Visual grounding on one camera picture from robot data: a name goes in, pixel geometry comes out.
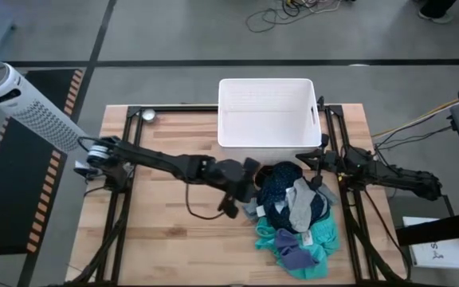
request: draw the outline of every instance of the white plastic basket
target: white plastic basket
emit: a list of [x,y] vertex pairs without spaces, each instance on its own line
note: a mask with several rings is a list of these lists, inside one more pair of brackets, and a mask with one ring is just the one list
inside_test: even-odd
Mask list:
[[289,160],[321,144],[315,89],[309,79],[219,82],[218,142],[228,158],[263,164]]

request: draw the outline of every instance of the purple cloth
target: purple cloth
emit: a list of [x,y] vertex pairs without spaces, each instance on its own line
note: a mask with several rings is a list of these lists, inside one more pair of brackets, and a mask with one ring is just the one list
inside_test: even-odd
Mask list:
[[276,232],[274,244],[279,250],[284,267],[288,270],[313,267],[319,263],[309,251],[300,248],[295,236],[286,229],[281,228]]

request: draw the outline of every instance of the white tower fan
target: white tower fan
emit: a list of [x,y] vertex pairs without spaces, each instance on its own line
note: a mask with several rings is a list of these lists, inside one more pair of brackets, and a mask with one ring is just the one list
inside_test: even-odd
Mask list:
[[12,66],[0,62],[0,109],[63,152],[86,134]]

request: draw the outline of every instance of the yellow cable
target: yellow cable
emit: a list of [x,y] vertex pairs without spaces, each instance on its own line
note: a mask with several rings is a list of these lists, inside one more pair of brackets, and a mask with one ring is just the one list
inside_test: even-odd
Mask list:
[[[431,115],[432,113],[435,113],[435,112],[438,112],[438,111],[442,110],[443,108],[449,107],[451,104],[456,104],[458,101],[459,101],[459,100],[456,99],[456,100],[451,100],[450,102],[447,102],[447,103],[445,103],[445,104],[441,104],[441,105],[439,105],[438,107],[432,109],[431,111],[429,111],[429,112],[427,112],[427,113],[425,113],[425,114],[423,114],[423,115],[421,115],[421,116],[418,116],[417,118],[411,120],[410,122],[408,122],[408,123],[406,123],[406,124],[400,126],[399,128],[404,128],[404,127],[406,127],[407,125],[409,125],[409,124],[411,124],[412,122],[414,122],[415,120],[418,120],[418,119],[422,118],[423,116],[429,116],[429,115]],[[374,135],[372,135],[371,137],[374,138],[374,137],[376,137],[376,136],[381,136],[381,135],[383,135],[383,134],[385,134],[385,133],[388,133],[388,132],[391,132],[391,131],[393,131],[393,130],[395,130],[395,129],[398,129],[398,128],[390,128],[390,129],[388,129],[388,130],[386,130],[386,131],[383,131],[383,132],[379,132],[379,133],[377,133],[377,134],[374,134]]]

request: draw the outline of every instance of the shoe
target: shoe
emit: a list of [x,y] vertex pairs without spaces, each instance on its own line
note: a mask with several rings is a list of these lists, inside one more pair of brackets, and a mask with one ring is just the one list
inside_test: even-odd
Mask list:
[[432,17],[428,17],[428,16],[425,16],[423,13],[421,13],[421,11],[419,10],[419,13],[418,13],[419,17],[421,19],[425,19],[425,20],[428,20],[428,21],[431,21],[433,23],[437,23],[437,24],[447,24],[449,22],[451,22],[453,20],[453,16],[449,15],[449,14],[444,14],[444,16],[440,17],[440,18],[432,18]]

